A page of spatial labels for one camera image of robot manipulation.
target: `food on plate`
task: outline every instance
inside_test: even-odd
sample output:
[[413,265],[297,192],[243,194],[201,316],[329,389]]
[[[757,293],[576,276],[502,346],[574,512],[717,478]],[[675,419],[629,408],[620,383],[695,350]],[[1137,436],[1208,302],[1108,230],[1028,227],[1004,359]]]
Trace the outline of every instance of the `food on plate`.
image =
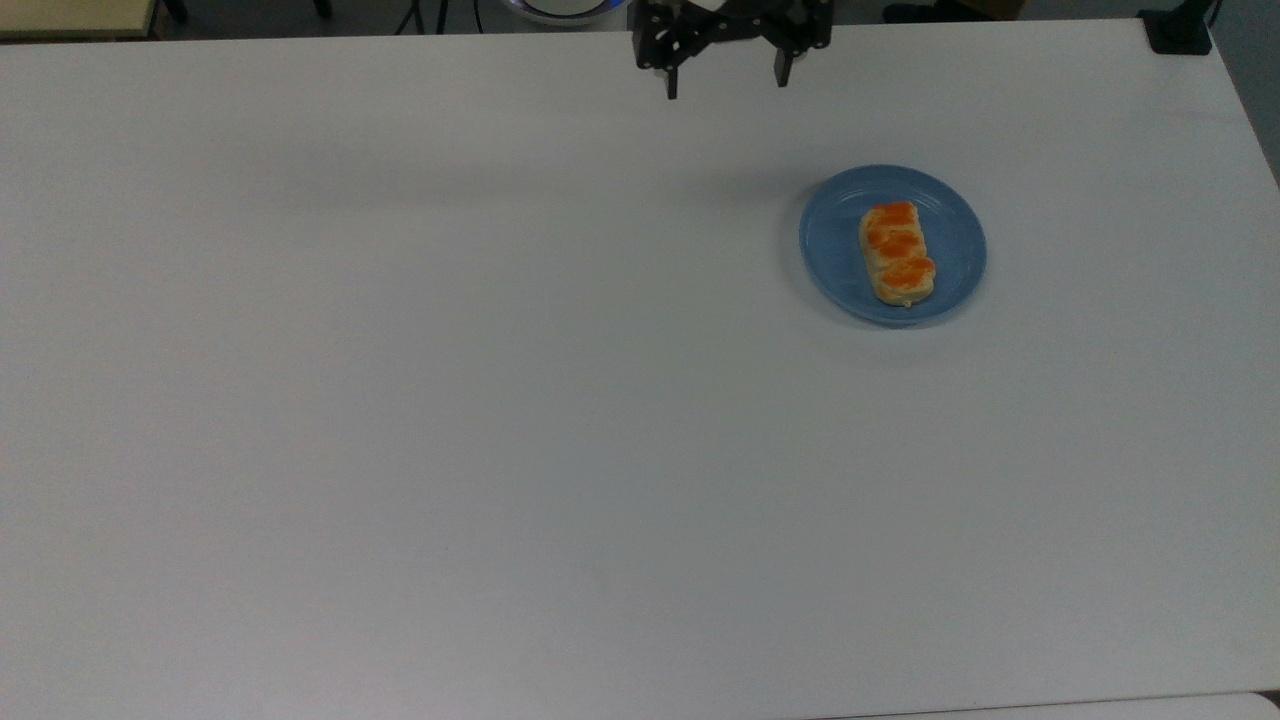
[[924,246],[914,202],[876,205],[863,215],[858,234],[872,290],[882,302],[910,307],[933,292],[938,270]]

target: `chair leg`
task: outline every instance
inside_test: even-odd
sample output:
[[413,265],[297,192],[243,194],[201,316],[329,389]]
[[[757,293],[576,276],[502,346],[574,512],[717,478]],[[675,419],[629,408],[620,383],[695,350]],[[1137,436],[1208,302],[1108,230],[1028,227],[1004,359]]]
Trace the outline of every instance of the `chair leg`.
[[187,4],[182,0],[164,0],[164,8],[169,10],[169,17],[173,18],[173,22],[187,22]]
[[417,33],[419,35],[426,35],[426,27],[422,23],[422,0],[411,0],[410,1],[410,4],[408,4],[408,12],[404,13],[404,19],[401,20],[401,24],[399,24],[398,28],[396,28],[396,33],[394,35],[399,35],[399,33],[404,32],[404,28],[408,26],[408,20],[410,19],[412,19],[413,24],[417,27]]

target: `orange topping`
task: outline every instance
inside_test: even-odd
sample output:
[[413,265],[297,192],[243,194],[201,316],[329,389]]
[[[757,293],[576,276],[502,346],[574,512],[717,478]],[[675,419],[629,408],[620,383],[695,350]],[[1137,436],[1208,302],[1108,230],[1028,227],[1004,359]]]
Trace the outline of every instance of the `orange topping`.
[[914,231],[891,229],[879,231],[876,234],[881,237],[881,242],[877,245],[870,238],[869,242],[879,252],[881,258],[887,260],[909,258],[911,254],[923,251],[924,240]]
[[881,282],[888,287],[908,290],[920,284],[925,275],[936,273],[933,260],[928,258],[911,258],[893,265],[883,275]]
[[877,205],[874,209],[881,211],[877,220],[882,225],[906,225],[915,222],[915,218],[911,214],[914,205],[906,200],[901,202],[890,202],[887,205]]

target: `floor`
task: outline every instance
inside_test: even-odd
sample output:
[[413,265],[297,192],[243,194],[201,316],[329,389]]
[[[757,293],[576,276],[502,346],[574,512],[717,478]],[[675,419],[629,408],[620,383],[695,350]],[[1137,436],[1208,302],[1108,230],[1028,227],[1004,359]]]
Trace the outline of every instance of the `floor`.
[[[187,24],[168,22],[169,40],[390,35],[410,0],[333,0],[330,19],[316,15],[311,0],[187,0]],[[428,32],[439,0],[422,0]],[[452,0],[445,33],[474,33],[472,0]],[[474,0],[485,32],[590,32],[625,29],[623,13],[586,28],[550,28],[518,17],[504,0]],[[836,0],[840,24],[876,23],[886,0]],[[1176,0],[1032,0],[1025,20],[1132,18],[1143,8],[1172,8]],[[1271,172],[1280,177],[1280,3],[1225,0],[1213,28],[1240,100],[1253,122]]]

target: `black object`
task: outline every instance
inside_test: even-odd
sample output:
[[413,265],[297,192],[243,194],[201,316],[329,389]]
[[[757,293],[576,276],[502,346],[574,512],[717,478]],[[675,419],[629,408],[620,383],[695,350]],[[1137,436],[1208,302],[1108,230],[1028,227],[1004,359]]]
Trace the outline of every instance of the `black object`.
[[631,35],[636,67],[667,74],[667,97],[676,99],[680,65],[713,42],[764,37],[778,49],[773,74],[778,87],[791,78],[791,63],[810,47],[831,45],[832,0],[731,0],[712,12],[692,3],[639,0]]
[[1208,55],[1213,41],[1204,26],[1204,14],[1221,0],[1185,0],[1172,10],[1142,10],[1138,17],[1147,27],[1147,42],[1160,55]]
[[965,8],[955,0],[938,0],[933,5],[913,5],[910,3],[893,3],[886,5],[881,12],[881,18],[886,24],[900,23],[963,23],[977,20],[993,20],[978,10]]
[[184,23],[191,17],[187,13],[187,4],[182,0],[164,0],[164,9],[169,10],[169,17],[175,23]]
[[[435,13],[435,35],[444,35],[444,19],[449,15],[449,0],[440,0],[440,9]],[[404,32],[408,26],[408,20],[413,20],[413,27],[417,28],[419,35],[426,35],[426,23],[422,22],[422,0],[410,0],[408,12],[404,13],[404,19],[401,20],[399,27],[396,28],[393,35],[399,35]]]
[[[321,19],[328,20],[333,17],[333,4],[330,0],[315,0],[316,14]],[[164,9],[169,10],[169,17],[173,18],[175,23],[186,23],[191,19],[191,14],[187,12],[187,4],[183,0],[164,0]]]

